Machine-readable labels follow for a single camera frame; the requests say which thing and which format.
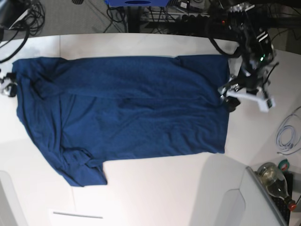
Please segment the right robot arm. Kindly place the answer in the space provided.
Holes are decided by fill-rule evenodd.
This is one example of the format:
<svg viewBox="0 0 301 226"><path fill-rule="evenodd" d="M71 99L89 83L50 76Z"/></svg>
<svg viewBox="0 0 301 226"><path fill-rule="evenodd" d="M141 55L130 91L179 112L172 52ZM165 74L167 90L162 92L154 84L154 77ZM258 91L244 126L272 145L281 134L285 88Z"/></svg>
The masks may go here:
<svg viewBox="0 0 301 226"><path fill-rule="evenodd" d="M16 31L16 33L6 42L11 42L19 32L25 32L24 39L19 47L0 62L5 63L12 59L25 45L29 38L29 26L25 22L32 6L30 0L2 0L0 2L0 40L3 40L5 31ZM17 82L15 73L7 73L0 79L0 93L4 96L15 97L17 93Z"/></svg>

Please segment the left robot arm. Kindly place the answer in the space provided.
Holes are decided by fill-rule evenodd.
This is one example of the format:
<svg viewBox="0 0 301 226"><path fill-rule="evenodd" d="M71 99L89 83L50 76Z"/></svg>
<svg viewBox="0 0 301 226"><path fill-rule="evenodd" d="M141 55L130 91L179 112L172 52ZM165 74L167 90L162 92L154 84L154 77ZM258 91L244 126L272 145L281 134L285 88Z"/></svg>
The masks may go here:
<svg viewBox="0 0 301 226"><path fill-rule="evenodd" d="M219 87L221 101L232 112L244 98L256 102L260 111L267 113L276 105L268 86L270 75L279 63L275 62L276 53L267 28L260 24L260 13L254 4L243 0L215 0L211 7L205 34L221 55L242 59L238 74L231 75ZM224 52L213 38L213 22L221 22L234 35L238 46L233 53Z"/></svg>

